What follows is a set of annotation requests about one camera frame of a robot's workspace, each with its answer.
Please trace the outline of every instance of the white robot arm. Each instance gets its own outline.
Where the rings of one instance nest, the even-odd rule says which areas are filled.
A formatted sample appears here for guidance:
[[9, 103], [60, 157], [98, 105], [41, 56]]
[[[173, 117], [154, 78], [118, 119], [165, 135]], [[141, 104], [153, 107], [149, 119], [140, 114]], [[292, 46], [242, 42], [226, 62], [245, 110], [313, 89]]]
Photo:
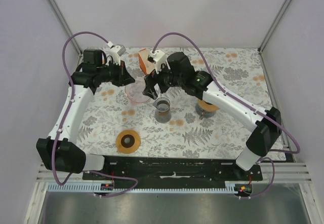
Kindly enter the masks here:
[[[157, 93], [154, 89], [156, 84], [158, 84], [161, 93], [165, 93], [169, 87], [181, 87], [187, 94], [206, 103], [216, 105], [229, 113], [252, 132], [247, 140], [247, 146], [236, 159], [237, 166], [244, 171], [250, 170], [261, 157], [266, 156], [280, 136], [281, 131], [275, 125], [256, 113], [256, 111], [259, 111], [280, 124], [279, 110], [274, 107], [271, 110], [266, 110], [254, 105], [229, 91], [218, 82], [223, 88], [223, 90], [220, 90], [209, 73], [194, 70], [183, 52], [174, 53], [166, 58], [164, 52], [156, 50], [154, 53], [150, 53], [148, 60], [155, 63], [155, 70], [145, 77], [144, 95], [156, 99]], [[229, 93], [250, 105], [251, 108], [255, 108], [255, 111], [228, 96]]]
[[102, 82], [111, 82], [115, 86], [125, 86], [135, 82], [126, 70], [125, 62], [120, 55], [125, 52], [122, 45], [114, 46], [108, 43], [108, 54], [112, 60], [107, 63], [107, 57], [102, 50], [87, 49], [84, 51], [84, 61], [80, 70], [72, 74], [74, 97], [71, 100], [72, 87], [68, 89], [67, 98], [62, 112], [46, 139], [39, 139], [36, 144], [38, 153], [47, 169], [52, 169], [52, 149], [55, 150], [55, 168], [58, 171], [80, 173], [89, 170], [101, 170], [104, 157], [101, 155], [85, 154], [76, 145], [78, 129], [84, 112], [93, 99], [96, 89]]

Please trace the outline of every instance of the white wall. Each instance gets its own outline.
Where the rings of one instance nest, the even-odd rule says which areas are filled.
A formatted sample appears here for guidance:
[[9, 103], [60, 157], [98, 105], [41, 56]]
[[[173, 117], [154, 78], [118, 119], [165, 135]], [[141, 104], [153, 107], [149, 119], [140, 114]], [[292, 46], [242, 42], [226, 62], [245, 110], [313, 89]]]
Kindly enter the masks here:
[[[201, 47], [259, 47], [284, 0], [56, 0], [72, 32], [91, 30], [129, 47], [182, 32]], [[77, 38], [80, 45], [101, 46]], [[166, 47], [189, 46], [168, 38]]]
[[287, 128], [324, 206], [324, 0], [293, 0], [264, 51]]
[[[0, 223], [22, 223], [47, 137], [64, 104], [67, 39], [46, 0], [0, 0]], [[69, 67], [77, 54], [68, 49]]]

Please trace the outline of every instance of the floral tablecloth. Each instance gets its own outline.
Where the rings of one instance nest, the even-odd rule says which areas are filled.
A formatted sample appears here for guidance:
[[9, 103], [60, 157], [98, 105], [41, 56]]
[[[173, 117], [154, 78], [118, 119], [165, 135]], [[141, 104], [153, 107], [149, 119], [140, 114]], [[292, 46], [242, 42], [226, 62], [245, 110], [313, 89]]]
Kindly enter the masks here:
[[[143, 79], [137, 52], [127, 49], [122, 60], [128, 72]], [[168, 55], [183, 51], [196, 70], [206, 70], [193, 48], [163, 48]], [[202, 49], [214, 75], [228, 89], [246, 100], [271, 108], [265, 78], [256, 49]], [[133, 104], [124, 87], [104, 83], [97, 89], [79, 128], [77, 145], [86, 153], [125, 155], [116, 147], [116, 137], [126, 129], [138, 132], [141, 144], [129, 156], [235, 159], [245, 146], [250, 132], [222, 110], [209, 119], [200, 120], [194, 106], [197, 99], [179, 88], [170, 88], [162, 96], [171, 102], [172, 118], [166, 124], [154, 118], [153, 100]], [[282, 149], [281, 139], [273, 148]], [[270, 153], [273, 160], [285, 160], [282, 153]]]

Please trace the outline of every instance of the tape roll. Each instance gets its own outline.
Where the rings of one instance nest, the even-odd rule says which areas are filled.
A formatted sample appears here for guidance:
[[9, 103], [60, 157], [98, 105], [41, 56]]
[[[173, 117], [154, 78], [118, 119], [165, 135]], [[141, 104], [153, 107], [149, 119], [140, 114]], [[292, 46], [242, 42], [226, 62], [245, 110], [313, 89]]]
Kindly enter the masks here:
[[209, 103], [207, 103], [203, 100], [200, 100], [200, 99], [198, 99], [198, 104], [205, 111], [216, 111], [219, 109], [219, 107], [209, 104]]
[[141, 138], [134, 130], [124, 130], [116, 139], [117, 150], [124, 154], [135, 152], [140, 146]]

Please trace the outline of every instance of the orange object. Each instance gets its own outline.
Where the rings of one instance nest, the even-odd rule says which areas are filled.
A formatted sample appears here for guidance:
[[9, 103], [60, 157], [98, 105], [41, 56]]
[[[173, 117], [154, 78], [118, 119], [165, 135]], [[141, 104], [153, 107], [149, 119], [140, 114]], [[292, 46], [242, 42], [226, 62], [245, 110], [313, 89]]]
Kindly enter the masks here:
[[141, 138], [134, 130], [124, 130], [116, 139], [117, 150], [124, 154], [133, 153], [138, 149]]
[[149, 53], [148, 49], [142, 49], [138, 52], [138, 61], [144, 74], [151, 73], [155, 69], [154, 64], [147, 60]]
[[206, 103], [205, 101], [200, 100], [200, 99], [198, 99], [198, 104], [205, 111], [216, 111], [219, 109], [219, 107], [209, 104], [209, 103]]

